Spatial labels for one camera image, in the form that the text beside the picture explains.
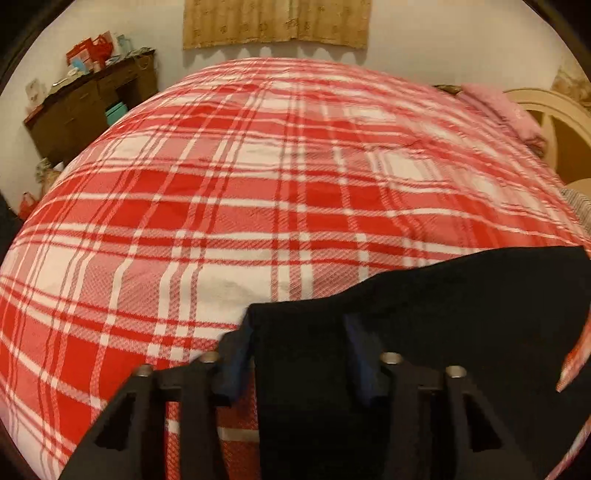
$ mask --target black fabric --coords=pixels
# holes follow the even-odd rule
[[[544,478],[590,413],[588,366],[555,391],[589,310],[589,267],[579,247],[499,249],[252,305],[263,479],[379,478],[388,409],[351,391],[342,317],[353,312],[415,365],[463,365]]]
[[[0,264],[21,227],[22,220],[10,209],[0,194]]]

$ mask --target plaid bedspread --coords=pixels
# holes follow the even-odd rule
[[[24,225],[0,270],[0,418],[56,479],[134,367],[213,349],[253,302],[489,248],[591,251],[560,187],[434,88],[310,60],[206,68],[106,131]],[[560,388],[590,339],[588,323]],[[252,392],[219,425],[230,477],[257,478]]]

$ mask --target red plaid blanket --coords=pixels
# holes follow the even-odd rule
[[[0,270],[0,418],[56,479],[133,367],[213,349],[250,303],[488,248],[591,251],[561,186],[510,132],[427,86],[310,60],[204,69],[82,152],[17,237]],[[252,396],[219,425],[230,477],[257,478]]]

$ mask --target screw head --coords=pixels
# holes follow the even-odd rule
[[[379,359],[386,365],[398,365],[404,362],[402,355],[395,352],[384,352],[379,356]]]
[[[152,375],[152,372],[154,372],[154,367],[152,367],[152,365],[143,364],[143,365],[140,365],[139,367],[136,367],[136,369],[134,370],[134,376],[135,377],[149,377],[150,375]]]
[[[203,353],[199,357],[199,361],[204,364],[214,364],[215,362],[217,362],[219,360],[219,358],[220,358],[219,353],[217,353],[215,351],[211,351],[211,352]]]
[[[445,373],[447,373],[452,378],[463,378],[467,375],[466,369],[464,367],[460,367],[460,365],[451,365],[445,369]]]

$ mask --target white wall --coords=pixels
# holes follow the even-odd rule
[[[13,206],[23,191],[38,192],[39,156],[22,124],[25,84],[37,77],[49,87],[66,71],[65,53],[106,30],[158,50],[161,89],[205,66],[251,56],[337,60],[431,84],[549,88],[564,56],[558,35],[522,0],[373,3],[367,51],[300,42],[183,51],[184,0],[75,0],[40,35],[0,96],[0,190]]]

